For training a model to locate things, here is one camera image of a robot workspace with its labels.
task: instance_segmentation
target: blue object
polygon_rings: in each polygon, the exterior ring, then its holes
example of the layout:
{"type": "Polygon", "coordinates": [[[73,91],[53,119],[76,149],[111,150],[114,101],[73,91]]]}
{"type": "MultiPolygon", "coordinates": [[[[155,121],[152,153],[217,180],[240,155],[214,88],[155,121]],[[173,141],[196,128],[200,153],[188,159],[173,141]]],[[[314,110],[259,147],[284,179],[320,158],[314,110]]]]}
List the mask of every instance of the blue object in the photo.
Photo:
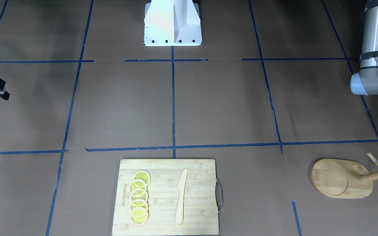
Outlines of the blue object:
{"type": "Polygon", "coordinates": [[[351,92],[356,95],[368,95],[363,87],[359,73],[355,73],[352,75],[351,92]]]}

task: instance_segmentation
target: wooden knife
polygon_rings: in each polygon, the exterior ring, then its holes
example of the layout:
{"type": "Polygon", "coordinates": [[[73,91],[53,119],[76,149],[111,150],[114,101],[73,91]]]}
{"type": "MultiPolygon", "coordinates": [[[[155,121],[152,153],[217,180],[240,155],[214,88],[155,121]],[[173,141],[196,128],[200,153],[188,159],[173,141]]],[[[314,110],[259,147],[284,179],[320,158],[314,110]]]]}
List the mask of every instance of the wooden knife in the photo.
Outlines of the wooden knife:
{"type": "Polygon", "coordinates": [[[179,190],[179,203],[177,204],[176,211],[176,223],[182,224],[183,222],[183,200],[185,197],[185,186],[186,186],[186,176],[188,175],[188,169],[185,168],[179,179],[179,184],[177,185],[177,190],[179,190]]]}

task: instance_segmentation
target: round wooden tray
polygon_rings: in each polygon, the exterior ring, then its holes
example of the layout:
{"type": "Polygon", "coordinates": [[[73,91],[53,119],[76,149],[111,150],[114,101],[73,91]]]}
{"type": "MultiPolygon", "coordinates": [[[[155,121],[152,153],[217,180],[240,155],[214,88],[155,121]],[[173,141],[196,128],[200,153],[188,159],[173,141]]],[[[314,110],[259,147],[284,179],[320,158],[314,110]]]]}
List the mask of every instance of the round wooden tray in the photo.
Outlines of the round wooden tray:
{"type": "Polygon", "coordinates": [[[312,182],[323,195],[333,198],[362,198],[373,189],[372,181],[360,181],[368,174],[360,163],[348,160],[321,159],[312,169],[312,182]]]}

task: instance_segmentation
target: wooden cutting board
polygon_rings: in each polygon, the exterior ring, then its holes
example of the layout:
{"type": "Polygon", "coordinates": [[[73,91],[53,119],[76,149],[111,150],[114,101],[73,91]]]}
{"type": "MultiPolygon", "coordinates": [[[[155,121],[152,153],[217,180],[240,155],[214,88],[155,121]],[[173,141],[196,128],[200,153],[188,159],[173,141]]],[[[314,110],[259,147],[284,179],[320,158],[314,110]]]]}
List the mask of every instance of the wooden cutting board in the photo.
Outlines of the wooden cutting board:
{"type": "Polygon", "coordinates": [[[218,234],[216,164],[213,159],[122,159],[117,181],[113,236],[218,234]],[[177,189],[182,171],[188,168],[183,223],[176,224],[177,189]],[[138,170],[150,173],[148,221],[131,222],[130,184],[138,170]]]}

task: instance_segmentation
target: lemon slice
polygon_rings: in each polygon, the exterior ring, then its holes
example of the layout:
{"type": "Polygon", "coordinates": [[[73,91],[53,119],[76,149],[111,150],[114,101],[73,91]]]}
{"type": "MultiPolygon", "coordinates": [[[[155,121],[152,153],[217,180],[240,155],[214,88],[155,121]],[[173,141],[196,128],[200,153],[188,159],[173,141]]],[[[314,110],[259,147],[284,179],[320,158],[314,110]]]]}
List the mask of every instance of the lemon slice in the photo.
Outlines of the lemon slice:
{"type": "Polygon", "coordinates": [[[132,181],[132,184],[131,184],[131,191],[133,191],[136,188],[147,189],[147,184],[145,183],[144,180],[140,178],[134,179],[134,181],[132,181]]]}
{"type": "Polygon", "coordinates": [[[148,200],[148,193],[143,188],[136,188],[131,192],[131,199],[142,199],[144,201],[148,200]]]}
{"type": "Polygon", "coordinates": [[[150,173],[148,173],[146,170],[138,170],[135,173],[135,179],[138,179],[138,178],[145,181],[147,185],[150,184],[151,176],[150,176],[150,173]]]}
{"type": "Polygon", "coordinates": [[[137,198],[131,203],[131,209],[134,209],[136,207],[143,207],[145,209],[148,209],[148,203],[146,200],[137,198]]]}
{"type": "Polygon", "coordinates": [[[147,209],[137,206],[131,211],[131,221],[134,226],[143,226],[148,221],[147,209]]]}

